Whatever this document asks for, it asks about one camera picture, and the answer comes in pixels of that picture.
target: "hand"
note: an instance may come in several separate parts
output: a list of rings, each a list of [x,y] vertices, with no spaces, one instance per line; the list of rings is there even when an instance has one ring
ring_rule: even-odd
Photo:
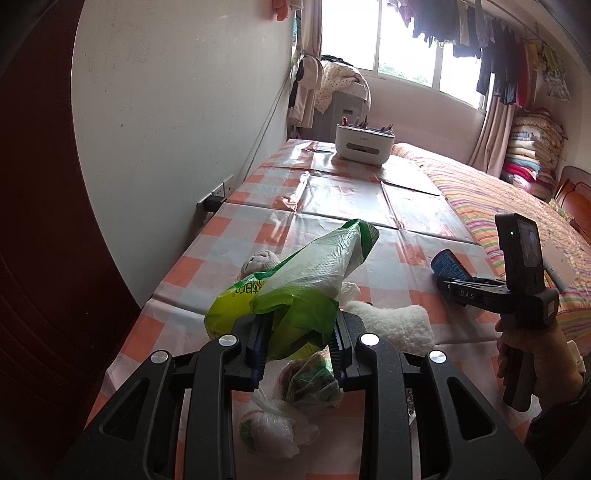
[[[577,365],[556,321],[547,330],[503,331],[499,320],[495,330],[503,332],[496,340],[499,351],[497,377],[505,376],[509,364],[506,352],[510,346],[534,355],[534,395],[540,400],[542,411],[560,403],[574,401],[579,396],[583,388],[583,377],[577,371]]]

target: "paper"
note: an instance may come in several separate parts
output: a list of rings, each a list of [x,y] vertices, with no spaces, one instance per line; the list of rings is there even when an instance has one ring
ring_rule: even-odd
[[[569,259],[556,248],[552,240],[548,240],[542,247],[542,256],[544,257],[544,267],[549,267],[546,270],[552,281],[556,283],[560,291],[566,290],[577,276],[577,272],[570,266]],[[559,283],[562,283],[564,287],[560,288]]]

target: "plastic tablecloth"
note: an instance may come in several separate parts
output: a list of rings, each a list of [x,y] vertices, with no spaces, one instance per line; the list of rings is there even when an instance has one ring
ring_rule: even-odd
[[[540,408],[534,401],[526,413],[517,413],[502,402],[503,387],[495,376],[498,334],[493,325],[498,316],[484,312],[475,318],[472,312],[443,301],[434,285],[430,261],[450,248],[472,274],[490,277],[494,268],[445,198],[429,184],[420,170],[398,157],[377,168],[338,159],[334,145],[287,142],[208,221],[158,286],[108,369],[91,418],[152,351],[164,349],[179,355],[209,341],[203,316],[215,297],[234,283],[250,255],[269,249],[287,256],[345,220],[362,218],[377,226],[380,237],[365,263],[348,278],[359,286],[361,300],[376,307],[424,306],[438,348],[523,438]],[[272,390],[286,362],[267,364],[261,388]],[[347,393],[339,408],[320,419],[317,441],[301,447],[291,460],[270,460],[246,451],[237,426],[242,415],[256,407],[249,394],[234,392],[232,399],[238,478],[358,477],[362,394]],[[186,410],[179,435],[178,478],[185,425]],[[411,434],[416,446],[414,427]],[[419,478],[416,451],[414,460]]]

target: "window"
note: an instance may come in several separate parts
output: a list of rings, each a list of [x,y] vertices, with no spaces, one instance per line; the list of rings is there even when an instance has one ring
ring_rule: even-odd
[[[413,38],[388,0],[323,0],[322,54],[340,57],[361,70],[391,75],[484,108],[476,91],[480,60],[453,56],[453,45]]]

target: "stack of blankets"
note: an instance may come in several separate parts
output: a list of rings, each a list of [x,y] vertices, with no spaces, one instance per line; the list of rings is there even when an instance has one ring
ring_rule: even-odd
[[[548,110],[520,112],[513,120],[501,179],[549,201],[563,147],[562,127]]]

